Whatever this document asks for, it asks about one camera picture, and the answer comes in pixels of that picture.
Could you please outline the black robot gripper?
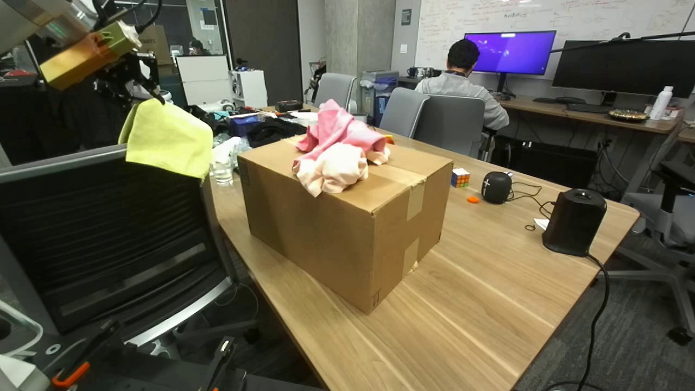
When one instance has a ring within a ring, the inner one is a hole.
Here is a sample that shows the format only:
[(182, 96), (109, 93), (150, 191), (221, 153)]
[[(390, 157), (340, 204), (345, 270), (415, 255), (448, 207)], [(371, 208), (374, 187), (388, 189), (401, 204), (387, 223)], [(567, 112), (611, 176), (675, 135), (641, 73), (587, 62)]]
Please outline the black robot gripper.
[(130, 51), (98, 72), (99, 86), (122, 103), (161, 97), (159, 65), (152, 55)]

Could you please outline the robot arm with yellow tape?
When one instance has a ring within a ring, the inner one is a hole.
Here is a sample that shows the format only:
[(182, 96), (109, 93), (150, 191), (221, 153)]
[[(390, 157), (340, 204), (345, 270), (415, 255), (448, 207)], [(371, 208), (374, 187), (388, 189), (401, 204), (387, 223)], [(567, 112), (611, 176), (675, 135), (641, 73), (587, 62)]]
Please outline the robot arm with yellow tape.
[(125, 24), (134, 10), (114, 0), (0, 0), (0, 51), (44, 39), (52, 55), (38, 62), (47, 85), (64, 91), (86, 78), (102, 80), (114, 97), (130, 99), (130, 85), (161, 99), (155, 69), (139, 57), (139, 35), (155, 21)]

